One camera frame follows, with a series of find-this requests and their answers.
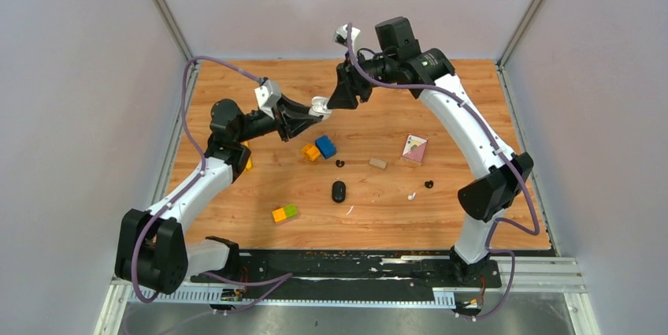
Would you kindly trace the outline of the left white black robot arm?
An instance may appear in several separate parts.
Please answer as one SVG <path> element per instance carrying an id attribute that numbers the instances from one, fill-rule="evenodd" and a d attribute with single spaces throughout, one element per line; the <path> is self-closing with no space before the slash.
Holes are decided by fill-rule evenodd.
<path id="1" fill-rule="evenodd" d="M 310 106 L 285 96 L 248 114 L 235 101 L 222 99 L 211 109 L 211 135 L 200 162 L 189 177 L 165 198 L 145 210 L 131 209 L 121 220 L 114 273 L 135 290 L 171 294 L 189 277 L 212 272 L 234 281 L 241 272 L 238 246 L 209 236 L 187 244 L 184 234 L 206 206 L 244 172 L 251 151 L 245 142 L 277 132 L 284 141 L 327 118 L 323 96 Z"/>

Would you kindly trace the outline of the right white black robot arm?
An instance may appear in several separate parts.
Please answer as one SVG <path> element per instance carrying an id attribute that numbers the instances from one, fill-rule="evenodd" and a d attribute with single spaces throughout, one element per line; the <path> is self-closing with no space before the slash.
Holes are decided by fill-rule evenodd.
<path id="1" fill-rule="evenodd" d="M 410 21 L 395 17 L 376 25 L 379 51 L 365 59 L 355 52 L 360 31 L 352 24 L 336 29 L 333 40 L 346 47 L 336 67 L 337 85 L 327 107 L 353 110 L 367 102 L 376 87 L 408 90 L 439 120 L 462 152 L 473 182 L 458 191 L 465 219 L 452 248 L 450 275 L 471 285 L 481 275 L 480 262 L 490 253 L 492 235 L 515 197 L 530 197 L 527 180 L 532 157 L 516 153 L 484 119 L 466 94 L 455 67 L 437 49 L 422 50 Z"/>

